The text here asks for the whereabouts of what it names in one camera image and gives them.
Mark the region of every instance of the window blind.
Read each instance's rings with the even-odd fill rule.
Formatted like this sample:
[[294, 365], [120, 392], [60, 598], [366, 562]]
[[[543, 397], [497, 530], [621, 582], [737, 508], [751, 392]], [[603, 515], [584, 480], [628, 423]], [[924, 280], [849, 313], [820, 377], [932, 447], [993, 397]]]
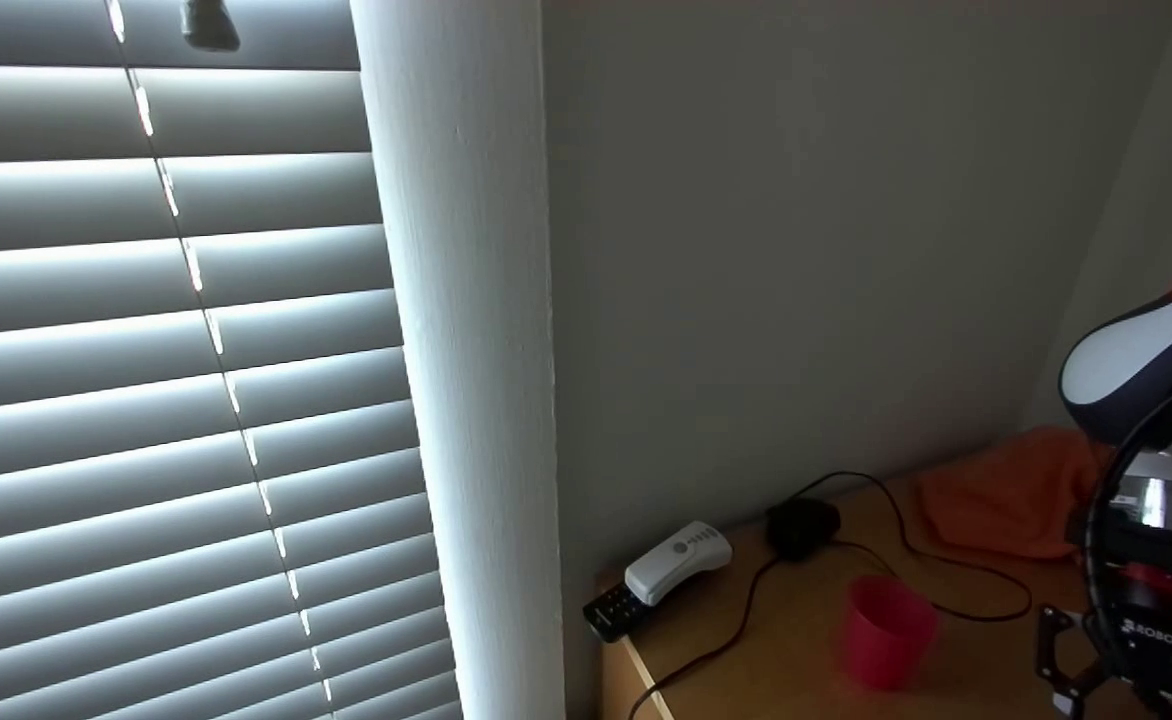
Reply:
[[350, 0], [0, 0], [0, 720], [462, 716]]

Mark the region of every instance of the blind cord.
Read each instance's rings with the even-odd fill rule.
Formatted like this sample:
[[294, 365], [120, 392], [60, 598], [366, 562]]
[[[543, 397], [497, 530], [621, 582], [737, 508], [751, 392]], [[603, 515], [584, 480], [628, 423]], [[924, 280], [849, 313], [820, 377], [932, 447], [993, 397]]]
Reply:
[[220, 373], [220, 385], [225, 385], [225, 397], [227, 397], [227, 408], [231, 408], [231, 431], [238, 431], [238, 438], [240, 438], [240, 447], [249, 457], [249, 480], [256, 485], [256, 496], [259, 496], [259, 508], [264, 508], [264, 530], [271, 536], [280, 577], [284, 577], [288, 597], [294, 597], [294, 614], [298, 614], [305, 646], [309, 646], [313, 680], [324, 693], [324, 702], [336, 702], [336, 689], [332, 689], [328, 668], [320, 665], [313, 619], [309, 619], [309, 606], [305, 606], [305, 597], [301, 597], [301, 577], [294, 572], [288, 544], [284, 544], [284, 530], [276, 523], [276, 508], [271, 508], [264, 474], [259, 474], [256, 438], [251, 438], [251, 431], [244, 423], [240, 397], [238, 397], [238, 385], [227, 377], [231, 365], [227, 365], [220, 328], [216, 328], [216, 320], [212, 320], [212, 313], [204, 304], [204, 274], [201, 274], [197, 248], [187, 248], [187, 226], [186, 226], [186, 211], [179, 211], [179, 199], [178, 199], [178, 178], [173, 178], [173, 173], [168, 173], [168, 162], [160, 161], [160, 146], [156, 146], [156, 124], [154, 124], [147, 88], [139, 85], [139, 74], [138, 74], [138, 67], [128, 59], [123, 59], [123, 78], [128, 78], [128, 93], [138, 100], [138, 121], [139, 121], [139, 134], [145, 134], [145, 146], [147, 146], [147, 161], [154, 161], [154, 177], [156, 177], [160, 195], [168, 205], [173, 234], [179, 243], [179, 259], [186, 259], [186, 271], [187, 271], [187, 304], [201, 313], [201, 322], [207, 331], [207, 348], [212, 348], [212, 360], [216, 360], [216, 373]]

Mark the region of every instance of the cable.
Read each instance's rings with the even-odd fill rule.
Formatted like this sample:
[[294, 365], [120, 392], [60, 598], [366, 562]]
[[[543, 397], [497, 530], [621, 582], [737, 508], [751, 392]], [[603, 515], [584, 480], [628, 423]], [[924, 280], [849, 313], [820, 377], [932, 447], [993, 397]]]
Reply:
[[999, 567], [990, 567], [990, 562], [969, 562], [969, 561], [952, 561], [952, 554], [937, 554], [937, 551], [918, 547], [918, 544], [908, 538], [908, 523], [903, 523], [903, 508], [899, 508], [899, 500], [897, 500], [897, 496], [887, 493], [887, 485], [886, 485], [880, 474], [873, 474], [873, 471], [824, 471], [824, 474], [816, 474], [813, 485], [804, 485], [796, 496], [809, 496], [809, 493], [816, 493], [816, 489], [829, 485], [829, 480], [867, 480], [867, 485], [891, 504], [897, 536], [899, 536], [899, 547], [903, 547], [908, 554], [918, 554], [918, 561], [924, 561], [924, 562], [950, 562], [950, 567], [964, 567], [964, 572], [998, 577], [998, 578], [1012, 582], [1012, 589], [1025, 597], [1025, 602], [1012, 606], [1012, 610], [964, 610], [964, 606], [952, 606], [952, 602], [928, 598], [937, 610], [943, 610], [943, 614], [952, 614], [952, 619], [969, 619], [969, 623], [1009, 623], [1009, 619], [1019, 619], [1019, 614], [1027, 614], [1027, 610], [1035, 606], [1031, 589], [1027, 589], [1019, 577], [999, 572]]
[[865, 554], [873, 554], [876, 561], [876, 567], [886, 572], [886, 577], [899, 577], [897, 572], [897, 562], [891, 561], [886, 561], [876, 547], [867, 547], [867, 544], [857, 544], [857, 538], [833, 538], [833, 547], [854, 547], [854, 551], [865, 551]]
[[680, 674], [689, 674], [689, 672], [702, 668], [702, 665], [713, 665], [715, 654], [724, 654], [727, 646], [737, 646], [737, 643], [744, 640], [744, 628], [750, 628], [750, 614], [751, 614], [751, 597], [758, 597], [760, 578], [765, 578], [778, 562], [780, 562], [780, 554], [770, 554], [770, 561], [751, 572], [751, 578], [750, 578], [750, 597], [744, 597], [744, 610], [741, 610], [737, 630], [732, 630], [724, 643], [715, 643], [715, 646], [710, 646], [710, 652], [686, 658], [675, 672], [662, 674], [651, 689], [646, 689], [646, 693], [631, 700], [628, 720], [638, 720], [642, 702], [650, 702], [662, 689], [675, 683]]

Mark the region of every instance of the electronic device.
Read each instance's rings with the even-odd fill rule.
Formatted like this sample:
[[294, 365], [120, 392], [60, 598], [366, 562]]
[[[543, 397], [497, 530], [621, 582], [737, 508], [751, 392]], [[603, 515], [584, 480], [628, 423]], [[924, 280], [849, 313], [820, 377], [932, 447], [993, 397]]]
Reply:
[[841, 513], [824, 500], [793, 496], [770, 513], [770, 544], [789, 562], [824, 547], [841, 528]]
[[626, 567], [626, 582], [612, 582], [594, 602], [584, 619], [601, 640], [621, 640], [638, 619], [646, 619], [672, 589], [702, 572], [732, 562], [732, 538], [706, 519], [686, 523], [666, 536], [642, 561]]
[[[1172, 716], [1172, 294], [1087, 331], [1063, 360], [1060, 397], [1118, 451], [1079, 530], [1087, 606], [1039, 610], [1035, 672], [1063, 716], [1084, 716], [1105, 680], [1129, 680], [1157, 716]], [[1056, 665], [1074, 628], [1095, 646], [1084, 672]]]

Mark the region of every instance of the red cup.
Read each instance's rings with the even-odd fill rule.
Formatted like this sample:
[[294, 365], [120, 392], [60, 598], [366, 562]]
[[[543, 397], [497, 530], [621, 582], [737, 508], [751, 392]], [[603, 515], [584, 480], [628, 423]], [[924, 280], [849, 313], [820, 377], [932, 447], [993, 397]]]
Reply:
[[861, 577], [849, 593], [844, 668], [897, 693], [912, 680], [937, 640], [939, 614], [897, 577]]

